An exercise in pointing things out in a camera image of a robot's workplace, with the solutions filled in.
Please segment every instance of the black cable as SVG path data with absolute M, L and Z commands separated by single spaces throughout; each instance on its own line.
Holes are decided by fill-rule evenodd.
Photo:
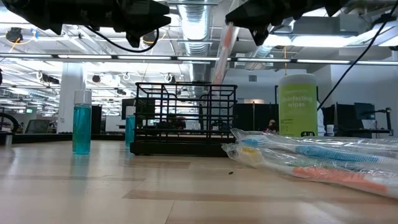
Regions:
M 389 13 L 389 17 L 392 16 L 392 14 L 394 13 L 394 11 L 396 10 L 398 6 L 398 0 L 396 1 L 396 3 L 394 4 L 394 7 L 391 9 L 391 12 Z M 354 67 L 354 65 L 361 60 L 361 58 L 363 58 L 366 54 L 366 52 L 368 52 L 368 50 L 372 47 L 373 43 L 376 41 L 378 35 L 381 33 L 381 31 L 383 30 L 384 26 L 386 26 L 387 24 L 387 20 L 385 20 L 383 22 L 383 24 L 380 26 L 380 29 L 376 32 L 376 34 L 374 35 L 374 37 L 372 38 L 372 41 L 369 43 L 368 47 L 366 47 L 366 49 L 364 50 L 364 52 L 349 66 L 349 68 L 345 71 L 345 73 L 340 77 L 340 79 L 337 81 L 336 85 L 330 90 L 329 94 L 326 96 L 326 98 L 322 101 L 322 103 L 319 104 L 319 107 L 317 110 L 319 110 L 323 104 L 326 102 L 326 100 L 329 98 L 329 96 L 334 92 L 334 90 L 337 88 L 337 86 L 340 84 L 340 82 L 342 81 L 342 79 L 344 79 L 344 77 L 347 75 L 347 73 Z
M 109 39 L 108 39 L 107 37 L 105 37 L 103 34 L 101 34 L 101 33 L 97 32 L 97 31 L 95 31 L 95 30 L 92 29 L 91 27 L 89 27 L 89 26 L 85 26 L 85 27 L 86 27 L 88 30 L 90 30 L 90 31 L 92 31 L 93 33 L 95 33 L 96 35 L 102 37 L 104 40 L 108 41 L 108 42 L 109 42 L 110 44 L 112 44 L 113 46 L 115 46 L 115 47 L 117 47 L 117 48 L 119 48 L 119 49 L 125 50 L 125 51 L 127 51 L 127 52 L 131 52 L 131 53 L 144 53 L 144 52 L 147 52 L 148 50 L 153 49 L 153 48 L 155 47 L 155 45 L 156 45 L 156 43 L 157 43 L 157 40 L 159 39 L 159 29 L 156 29 L 156 37 L 155 37 L 154 43 L 153 43 L 151 46 L 149 46 L 148 48 L 146 48 L 146 49 L 144 49 L 144 50 L 131 50 L 131 49 L 127 49 L 127 48 L 125 48 L 125 47 L 122 47 L 122 46 L 120 46 L 119 44 L 115 44 L 112 40 L 109 40 Z

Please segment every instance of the plastic bag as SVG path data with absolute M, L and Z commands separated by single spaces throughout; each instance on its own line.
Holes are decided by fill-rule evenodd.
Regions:
M 215 64 L 215 74 L 212 77 L 214 84 L 222 84 L 225 70 L 227 67 L 228 57 L 238 36 L 239 28 L 235 27 L 232 22 L 226 25 L 221 33 L 221 42 L 218 47 L 217 61 Z
M 231 131 L 237 143 L 225 144 L 223 149 L 238 162 L 398 198 L 395 140 L 290 138 L 257 131 Z M 391 152 L 391 157 L 379 156 L 380 152 Z

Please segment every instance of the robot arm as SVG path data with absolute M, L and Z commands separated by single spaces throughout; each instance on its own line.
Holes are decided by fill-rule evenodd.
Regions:
M 13 13 L 40 29 L 62 33 L 63 24 L 113 27 L 126 32 L 132 47 L 138 47 L 140 38 L 166 26 L 171 18 L 164 16 L 169 7 L 151 0 L 1 0 Z
M 226 22 L 247 28 L 257 46 L 268 37 L 268 26 L 278 26 L 284 19 L 295 20 L 309 11 L 325 7 L 329 16 L 334 15 L 349 0 L 248 0 L 226 15 Z

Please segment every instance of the orange object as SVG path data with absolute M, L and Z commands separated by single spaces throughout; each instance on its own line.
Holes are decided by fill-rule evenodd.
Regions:
M 377 190 L 387 193 L 385 185 L 377 184 L 367 180 L 366 174 L 358 172 L 347 172 L 336 169 L 326 169 L 321 167 L 294 167 L 293 173 L 305 178 L 313 178 L 315 180 L 327 180 L 338 184 L 348 184 L 357 187 L 367 188 L 369 190 Z
M 233 26 L 229 26 L 225 33 L 224 45 L 223 45 L 223 47 L 225 47 L 225 48 L 228 48 L 231 45 L 232 30 L 233 30 Z

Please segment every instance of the white lid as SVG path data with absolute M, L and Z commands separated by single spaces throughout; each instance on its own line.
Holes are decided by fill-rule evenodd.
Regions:
M 75 105 L 91 105 L 91 91 L 75 90 Z
M 126 116 L 134 115 L 134 113 L 136 113 L 135 106 L 127 106 L 126 107 Z
M 279 80 L 279 85 L 288 85 L 288 84 L 317 84 L 317 79 L 313 74 L 291 74 L 282 77 Z

